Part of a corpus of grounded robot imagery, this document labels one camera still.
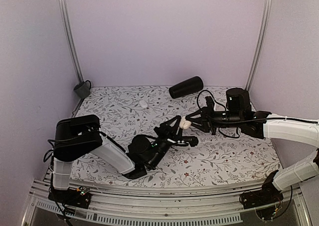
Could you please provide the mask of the white earbud charging case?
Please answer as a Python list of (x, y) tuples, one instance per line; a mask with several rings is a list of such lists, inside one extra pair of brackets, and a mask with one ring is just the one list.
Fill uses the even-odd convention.
[(186, 120), (185, 116), (183, 116), (180, 120), (179, 127), (181, 129), (188, 129), (191, 126), (191, 121)]

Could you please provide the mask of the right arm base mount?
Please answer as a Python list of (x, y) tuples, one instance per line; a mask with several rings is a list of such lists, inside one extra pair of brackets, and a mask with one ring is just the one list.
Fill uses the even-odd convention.
[(284, 199), (281, 191), (277, 190), (273, 185), (274, 177), (278, 171), (275, 170), (269, 174), (260, 190), (246, 191), (239, 196), (239, 202), (243, 205), (244, 209), (260, 207), (280, 202)]

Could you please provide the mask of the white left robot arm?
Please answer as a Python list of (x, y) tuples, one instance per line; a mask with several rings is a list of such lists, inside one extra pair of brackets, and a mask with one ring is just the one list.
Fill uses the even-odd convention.
[(197, 146), (197, 137), (183, 136), (181, 120), (181, 116), (175, 116), (161, 123), (154, 128), (156, 136), (136, 135), (126, 150), (100, 130), (100, 120), (94, 114), (59, 121), (55, 139), (48, 140), (52, 146), (55, 195), (63, 203), (74, 199), (74, 192), (69, 188), (71, 166), (88, 153), (113, 166), (125, 178), (135, 180), (155, 170), (171, 146)]

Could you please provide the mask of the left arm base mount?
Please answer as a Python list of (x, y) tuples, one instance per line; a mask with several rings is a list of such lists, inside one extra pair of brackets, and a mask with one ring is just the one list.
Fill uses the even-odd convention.
[(61, 203), (63, 206), (74, 206), (77, 208), (88, 209), (91, 202), (91, 193), (88, 187), (77, 189), (58, 190), (53, 187), (49, 190), (48, 199)]

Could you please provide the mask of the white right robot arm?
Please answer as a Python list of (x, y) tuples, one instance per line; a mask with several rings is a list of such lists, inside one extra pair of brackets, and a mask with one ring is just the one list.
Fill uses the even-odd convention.
[(249, 92), (242, 88), (228, 89), (226, 100), (224, 109), (217, 111), (214, 97), (206, 97), (206, 106), (183, 117), (180, 127), (187, 129), (193, 126), (213, 135), (218, 128), (239, 128), (241, 133), (253, 138), (280, 139), (316, 148), (307, 157), (287, 168), (272, 172), (266, 178), (257, 196), (262, 204), (268, 204), (283, 189), (318, 176), (318, 120), (281, 116), (269, 111), (253, 111)]

